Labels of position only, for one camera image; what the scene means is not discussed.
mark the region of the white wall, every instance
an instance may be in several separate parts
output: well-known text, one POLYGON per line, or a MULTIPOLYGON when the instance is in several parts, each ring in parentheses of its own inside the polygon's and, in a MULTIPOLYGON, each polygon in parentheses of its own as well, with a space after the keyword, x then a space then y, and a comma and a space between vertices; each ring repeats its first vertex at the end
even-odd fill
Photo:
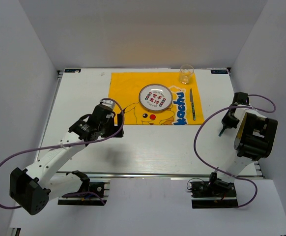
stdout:
MULTIPOLYGON (((232 69, 236 90, 272 98, 279 122, 271 155, 261 162, 286 212, 286 1, 269 0, 232 69)), ((253 100, 270 109, 270 105, 253 100)))
MULTIPOLYGON (((57 72, 17 0, 0 0, 0 161, 36 147, 57 72)), ((0 171, 0 202, 12 206, 9 173, 25 167, 33 155, 8 162, 0 171)), ((0 236, 6 234, 10 210, 0 209, 0 236)))
POLYGON ((20 0, 56 69, 232 66, 266 0, 20 0))

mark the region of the table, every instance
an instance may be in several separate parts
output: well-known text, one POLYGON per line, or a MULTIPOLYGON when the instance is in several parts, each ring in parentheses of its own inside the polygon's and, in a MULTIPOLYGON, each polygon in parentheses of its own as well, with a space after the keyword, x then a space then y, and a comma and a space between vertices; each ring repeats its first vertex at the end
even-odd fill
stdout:
MULTIPOLYGON (((42 146, 54 145, 82 115, 91 113, 98 102, 108 96, 112 72, 176 72, 177 69, 81 69, 64 73, 60 82, 42 146)), ((195 70, 204 118, 232 102, 233 89, 228 74, 195 70)), ((222 164, 234 154, 236 131, 225 131, 217 115, 199 136, 199 154, 210 164, 222 164)), ((68 161, 59 171, 79 170, 86 173, 176 174, 207 176, 212 170, 194 154, 193 139, 198 125, 126 125, 124 137, 91 144, 68 161), (156 147, 146 137, 156 135, 163 141, 156 147)), ((38 158, 46 154, 40 151, 38 158)), ((255 176, 253 164, 241 173, 255 176)))

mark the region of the purple cable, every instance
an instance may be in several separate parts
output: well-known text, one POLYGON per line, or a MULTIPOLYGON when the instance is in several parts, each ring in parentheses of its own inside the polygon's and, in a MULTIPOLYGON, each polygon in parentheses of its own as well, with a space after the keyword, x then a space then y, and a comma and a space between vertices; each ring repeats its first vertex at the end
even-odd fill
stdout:
MULTIPOLYGON (((273 105, 273 107, 274 107, 274 109, 273 109, 272 111, 266 111, 266 110, 264 110, 264 109, 259 109, 259 108, 258 108, 258 109, 255 108, 255 109, 257 109, 257 110, 259 110, 259 111, 266 112, 266 113, 273 113, 273 112, 276 111, 276 106, 275 106, 274 102, 271 101, 269 98, 264 97, 264 96, 261 96, 261 95, 257 95, 257 94, 251 94, 251 95, 249 95, 249 96, 262 97, 262 98, 268 100, 270 103, 272 103, 272 105, 273 105)), ((238 208, 240 208, 240 207, 245 207, 246 205, 250 204, 250 203, 256 198, 256 196, 257 196, 257 185, 256 185, 252 180, 250 180, 250 179, 236 177, 236 176, 232 175, 231 173, 228 173, 228 172, 226 172, 226 171, 223 171, 223 170, 221 170, 221 169, 218 169, 217 167, 214 167, 214 166, 208 164, 206 161, 204 161, 204 160, 200 157, 200 155, 198 154, 197 148, 196 148, 196 144, 197 144, 197 139, 198 139, 199 133, 200 133, 200 131, 203 129, 204 125, 205 125, 210 119, 212 119, 214 116, 216 116, 217 114, 219 114, 220 112, 226 111, 226 110, 230 110, 230 109, 236 109, 236 108, 253 109, 252 107, 248 107, 248 106, 231 106, 231 107, 226 107, 226 108, 220 109, 219 111, 213 113, 212 115, 210 115, 210 116, 203 122, 203 124, 202 124, 202 125, 200 126, 200 128, 198 129, 197 134, 196 134, 196 136, 195 136, 195 138, 194 138, 194 141, 193 141, 193 149, 194 149, 194 152, 195 152, 195 154, 197 155, 198 159, 199 159, 202 163, 204 163, 205 165, 207 165, 207 166, 211 167, 212 169, 214 169, 214 170, 216 170, 216 171, 219 171, 219 172, 221 172, 221 173, 223 173, 223 174, 225 174, 225 175, 234 177, 235 179, 248 181, 248 182, 250 182, 250 183, 252 183, 252 184, 254 185, 254 187, 255 187, 255 189, 256 189, 256 190, 255 190, 255 194, 253 195, 253 197, 252 197, 248 202, 246 202, 245 204, 239 205, 238 208)))
POLYGON ((92 195, 94 195, 95 197, 97 197, 101 202, 102 202, 102 204, 103 205, 105 205, 105 202, 104 202, 104 200, 101 198, 101 197, 99 197, 96 193, 93 193, 93 192, 89 192, 89 191, 87 191, 87 192, 82 192, 82 193, 67 193, 67 194, 65 194, 65 195, 63 195, 63 197, 73 197, 73 196, 77 196, 77 195, 79 195, 79 194, 92 194, 92 195))
MULTIPOLYGON (((119 105, 119 103, 117 103, 115 100, 111 99, 111 98, 103 98, 102 100, 109 100, 109 101, 113 101, 118 107, 119 109, 121 110, 121 114, 122 114, 122 124, 121 124, 121 127, 112 135, 106 137, 106 138, 103 138, 103 139, 100 139, 100 140, 95 140, 95 141, 88 141, 88 142, 82 142, 82 143, 70 143, 70 144, 63 144, 64 147, 71 147, 71 146, 78 146, 78 145, 86 145, 86 144, 94 144, 94 143, 99 143, 99 142, 102 142, 102 141, 105 141, 107 139, 110 139, 112 138, 113 136, 115 136, 116 134, 118 134, 122 128, 123 128, 123 125, 124 125, 124 112, 122 110, 122 107, 119 105)), ((46 149, 58 149, 58 148, 61 148, 60 145, 53 145, 53 146, 47 146, 47 147, 37 147, 37 148, 31 148, 31 149, 27 149, 27 150, 24 150, 24 151, 20 151, 18 153, 15 153, 11 156, 9 156, 8 158, 4 159, 3 161, 0 162, 0 167, 5 163, 7 162, 8 160, 12 159, 13 157, 15 156, 18 156, 18 155, 21 155, 21 154, 24 154, 24 153, 28 153, 28 152, 33 152, 33 151, 39 151, 39 150, 46 150, 46 149)), ((18 209, 18 208, 21 208, 21 206, 4 206, 0 203, 0 207, 3 208, 3 209, 7 209, 7 210, 13 210, 13 209, 18 209)))
POLYGON ((258 95, 258 94, 249 94, 248 97, 261 97, 261 98, 263 98, 263 99, 269 101, 269 102, 273 105, 273 110, 272 110, 272 111, 266 111, 266 110, 261 109, 261 108, 255 108, 256 110, 262 111, 262 112, 266 112, 266 113, 273 113, 273 112, 276 111, 276 105, 275 105, 275 103, 274 103, 271 99, 269 99, 269 98, 267 98, 267 97, 264 97, 264 96, 262 96, 262 95, 258 95))

